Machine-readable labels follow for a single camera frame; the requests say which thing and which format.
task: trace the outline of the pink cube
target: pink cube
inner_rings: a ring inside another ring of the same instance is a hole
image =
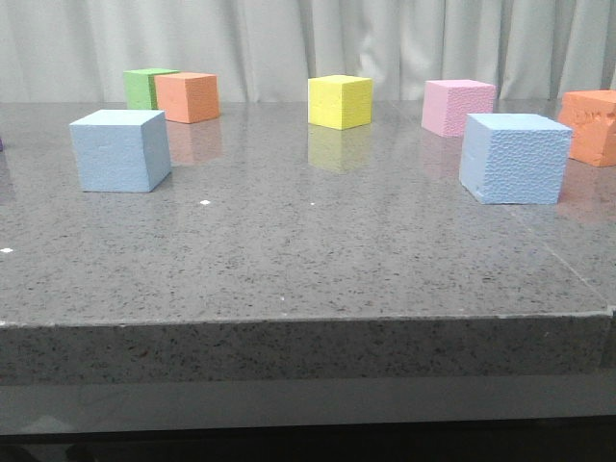
[[[497,88],[475,80],[428,80],[422,127],[441,137],[464,135],[467,114],[491,113]]]

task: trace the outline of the orange cube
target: orange cube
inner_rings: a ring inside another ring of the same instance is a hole
[[[574,129],[569,157],[595,167],[616,166],[616,90],[565,93],[558,121]]]
[[[220,116],[216,75],[178,72],[156,75],[154,82],[167,120],[195,123]]]

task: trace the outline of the white backdrop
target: white backdrop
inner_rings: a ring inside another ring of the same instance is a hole
[[[218,74],[223,101],[306,99],[306,79],[424,81],[500,98],[616,86],[616,0],[0,0],[0,102],[123,101],[122,71]]]

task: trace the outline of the green cube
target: green cube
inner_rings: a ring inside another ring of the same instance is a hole
[[[137,69],[124,71],[127,109],[158,109],[154,76],[175,74],[172,69]]]

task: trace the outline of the light blue foam cube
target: light blue foam cube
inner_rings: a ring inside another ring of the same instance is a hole
[[[101,110],[70,134],[83,191],[149,193],[171,172],[164,111]]]
[[[460,182],[482,204],[555,204],[571,136],[537,114],[469,114]]]

